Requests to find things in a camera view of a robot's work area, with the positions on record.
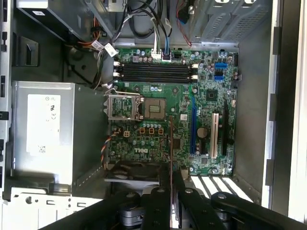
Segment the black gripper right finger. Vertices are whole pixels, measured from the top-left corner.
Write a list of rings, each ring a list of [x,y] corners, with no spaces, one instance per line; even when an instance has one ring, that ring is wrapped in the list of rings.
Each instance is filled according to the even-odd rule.
[[[178,201],[195,230],[305,230],[307,226],[227,192],[208,199],[186,187],[180,172],[173,173]]]

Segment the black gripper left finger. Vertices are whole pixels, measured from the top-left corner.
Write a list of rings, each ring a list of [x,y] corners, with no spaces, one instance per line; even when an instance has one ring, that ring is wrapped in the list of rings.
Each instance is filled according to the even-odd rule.
[[[119,192],[44,227],[46,230],[168,230],[169,169],[159,170],[159,186],[149,194]]]

